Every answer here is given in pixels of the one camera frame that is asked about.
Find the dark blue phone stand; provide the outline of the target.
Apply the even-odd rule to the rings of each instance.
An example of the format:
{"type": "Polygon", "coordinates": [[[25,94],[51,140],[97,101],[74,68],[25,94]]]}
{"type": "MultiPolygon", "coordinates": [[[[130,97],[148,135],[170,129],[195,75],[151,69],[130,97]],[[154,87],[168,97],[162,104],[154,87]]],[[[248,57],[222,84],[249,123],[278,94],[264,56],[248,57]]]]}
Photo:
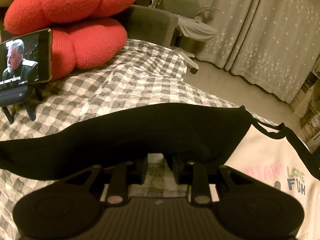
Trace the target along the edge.
{"type": "Polygon", "coordinates": [[[42,93],[37,85],[23,85],[21,87],[14,87],[8,90],[1,91],[1,109],[3,110],[7,120],[10,124],[14,122],[14,116],[9,112],[8,106],[23,104],[31,121],[35,121],[36,113],[27,104],[28,99],[31,97],[33,90],[39,101],[43,100],[42,93]]]}

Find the grey star curtain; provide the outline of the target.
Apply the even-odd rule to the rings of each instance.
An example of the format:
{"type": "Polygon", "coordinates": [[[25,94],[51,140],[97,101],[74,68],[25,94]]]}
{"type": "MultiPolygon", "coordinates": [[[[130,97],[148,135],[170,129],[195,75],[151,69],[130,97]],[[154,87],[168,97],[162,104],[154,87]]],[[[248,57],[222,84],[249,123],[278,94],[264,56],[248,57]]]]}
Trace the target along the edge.
{"type": "Polygon", "coordinates": [[[194,46],[210,62],[291,102],[319,55],[319,0],[199,0],[217,34],[194,46]]]}

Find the upper red puffy cushion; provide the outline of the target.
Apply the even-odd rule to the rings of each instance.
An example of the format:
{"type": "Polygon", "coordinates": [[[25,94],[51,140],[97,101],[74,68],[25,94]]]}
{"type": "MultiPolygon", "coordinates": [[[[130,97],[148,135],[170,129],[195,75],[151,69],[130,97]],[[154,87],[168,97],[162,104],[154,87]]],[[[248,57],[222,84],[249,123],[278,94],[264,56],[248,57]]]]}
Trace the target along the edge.
{"type": "Polygon", "coordinates": [[[13,0],[4,15],[5,29],[16,35],[31,33],[54,23],[113,16],[136,0],[13,0]]]}

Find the dark grey sofa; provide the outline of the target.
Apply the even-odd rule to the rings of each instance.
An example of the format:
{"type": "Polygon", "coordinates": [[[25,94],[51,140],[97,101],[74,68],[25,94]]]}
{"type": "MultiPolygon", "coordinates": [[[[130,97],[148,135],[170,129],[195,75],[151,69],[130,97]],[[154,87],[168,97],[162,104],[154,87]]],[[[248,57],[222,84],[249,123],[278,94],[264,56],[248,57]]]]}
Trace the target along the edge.
{"type": "Polygon", "coordinates": [[[171,12],[141,5],[131,5],[112,18],[124,26],[128,38],[167,48],[178,23],[178,16],[171,12]]]}

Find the lower red puffy cushion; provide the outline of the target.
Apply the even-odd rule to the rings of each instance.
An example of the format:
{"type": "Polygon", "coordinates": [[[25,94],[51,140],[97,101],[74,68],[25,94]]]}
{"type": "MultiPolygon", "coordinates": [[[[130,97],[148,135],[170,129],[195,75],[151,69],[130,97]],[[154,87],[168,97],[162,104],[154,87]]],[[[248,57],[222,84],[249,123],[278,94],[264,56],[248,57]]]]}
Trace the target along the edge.
{"type": "Polygon", "coordinates": [[[52,30],[51,81],[75,69],[88,70],[106,63],[127,41],[123,25],[110,17],[68,24],[49,22],[48,27],[52,30]]]}

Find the red puffy cushion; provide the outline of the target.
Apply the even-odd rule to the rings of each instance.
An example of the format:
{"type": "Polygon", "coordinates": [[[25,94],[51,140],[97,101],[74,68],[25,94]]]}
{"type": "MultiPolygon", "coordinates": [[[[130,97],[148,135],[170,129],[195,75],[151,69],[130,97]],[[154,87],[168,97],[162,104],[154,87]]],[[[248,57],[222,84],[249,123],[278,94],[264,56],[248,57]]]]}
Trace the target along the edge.
{"type": "Polygon", "coordinates": [[[136,0],[13,0],[4,15],[5,29],[16,35],[31,33],[54,23],[113,16],[136,0]]]}
{"type": "Polygon", "coordinates": [[[68,24],[49,22],[48,27],[52,30],[51,81],[75,69],[88,70],[106,63],[127,41],[123,25],[110,17],[68,24]]]}

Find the grey office chair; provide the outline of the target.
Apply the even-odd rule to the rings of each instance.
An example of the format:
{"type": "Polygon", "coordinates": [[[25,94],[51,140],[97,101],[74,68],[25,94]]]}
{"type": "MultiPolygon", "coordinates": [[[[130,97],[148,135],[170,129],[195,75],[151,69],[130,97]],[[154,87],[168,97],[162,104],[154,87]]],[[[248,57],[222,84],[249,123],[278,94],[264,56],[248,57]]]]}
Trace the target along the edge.
{"type": "Polygon", "coordinates": [[[196,17],[203,12],[219,12],[219,10],[211,7],[202,7],[199,4],[199,0],[151,0],[150,7],[165,10],[177,16],[176,30],[178,35],[174,45],[170,48],[183,57],[190,72],[196,74],[199,70],[199,65],[192,60],[195,55],[180,47],[181,39],[184,36],[195,41],[207,42],[214,38],[216,30],[197,20],[196,17]]]}

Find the wooden shelf unit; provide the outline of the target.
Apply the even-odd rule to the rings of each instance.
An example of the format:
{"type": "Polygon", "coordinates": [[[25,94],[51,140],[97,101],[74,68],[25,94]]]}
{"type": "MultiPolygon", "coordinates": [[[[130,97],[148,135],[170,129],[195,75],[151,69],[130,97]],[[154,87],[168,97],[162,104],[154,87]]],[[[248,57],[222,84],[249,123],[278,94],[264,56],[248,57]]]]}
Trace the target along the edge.
{"type": "Polygon", "coordinates": [[[319,148],[319,56],[296,96],[289,104],[311,153],[319,148]]]}

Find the smartphone playing video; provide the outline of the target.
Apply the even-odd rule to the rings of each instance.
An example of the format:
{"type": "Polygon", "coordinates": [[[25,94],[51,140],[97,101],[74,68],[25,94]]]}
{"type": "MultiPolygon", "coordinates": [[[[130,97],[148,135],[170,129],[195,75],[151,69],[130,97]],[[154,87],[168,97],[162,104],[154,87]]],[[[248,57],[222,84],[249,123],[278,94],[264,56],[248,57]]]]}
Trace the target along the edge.
{"type": "Polygon", "coordinates": [[[1,43],[1,91],[52,79],[52,30],[42,29],[1,43]]]}

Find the black and white raglan shirt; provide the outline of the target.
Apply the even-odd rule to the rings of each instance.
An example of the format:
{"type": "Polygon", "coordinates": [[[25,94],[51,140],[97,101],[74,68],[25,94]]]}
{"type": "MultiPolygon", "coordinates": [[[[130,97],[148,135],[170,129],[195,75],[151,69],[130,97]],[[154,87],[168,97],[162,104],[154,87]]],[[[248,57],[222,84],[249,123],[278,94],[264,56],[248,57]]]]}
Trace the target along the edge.
{"type": "Polygon", "coordinates": [[[58,180],[149,153],[162,154],[179,183],[194,161],[211,184],[227,165],[294,196],[305,211],[298,238],[319,239],[319,164],[293,130],[266,124],[245,107],[160,103],[102,115],[44,137],[2,141],[1,169],[58,180]]]}

